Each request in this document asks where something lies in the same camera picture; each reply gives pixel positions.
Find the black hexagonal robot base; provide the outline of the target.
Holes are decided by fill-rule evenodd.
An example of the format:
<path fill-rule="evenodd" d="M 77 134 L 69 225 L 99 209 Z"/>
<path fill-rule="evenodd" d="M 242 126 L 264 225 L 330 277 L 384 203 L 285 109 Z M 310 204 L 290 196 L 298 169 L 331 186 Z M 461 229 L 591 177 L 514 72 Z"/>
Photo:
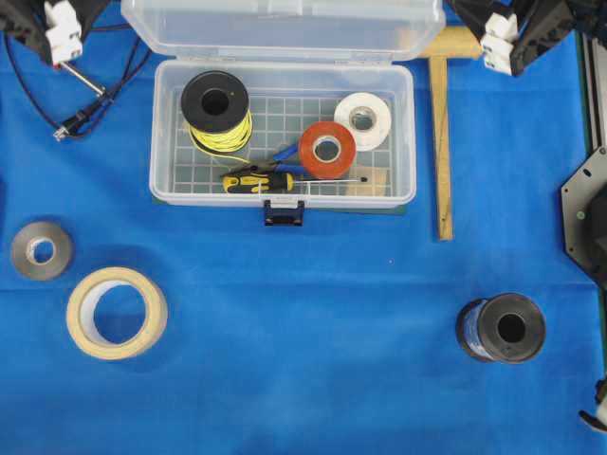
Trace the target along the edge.
<path fill-rule="evenodd" d="M 561 187 L 565 252 L 606 289 L 606 148 L 597 148 Z"/>

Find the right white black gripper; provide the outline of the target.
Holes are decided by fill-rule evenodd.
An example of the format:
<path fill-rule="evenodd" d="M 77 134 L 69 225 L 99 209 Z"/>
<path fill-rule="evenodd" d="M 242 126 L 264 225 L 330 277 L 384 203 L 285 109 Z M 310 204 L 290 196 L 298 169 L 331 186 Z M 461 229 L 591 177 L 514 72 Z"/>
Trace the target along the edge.
<path fill-rule="evenodd" d="M 574 28 L 565 1 L 450 1 L 475 36 L 485 67 L 517 77 Z"/>

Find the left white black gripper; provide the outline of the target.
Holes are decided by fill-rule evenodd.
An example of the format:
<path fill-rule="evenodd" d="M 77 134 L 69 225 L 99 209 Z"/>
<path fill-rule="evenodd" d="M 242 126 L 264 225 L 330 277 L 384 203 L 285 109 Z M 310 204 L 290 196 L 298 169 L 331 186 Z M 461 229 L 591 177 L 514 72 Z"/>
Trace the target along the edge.
<path fill-rule="evenodd" d="M 48 65 L 70 62 L 102 13 L 102 1 L 2 1 L 1 30 Z"/>

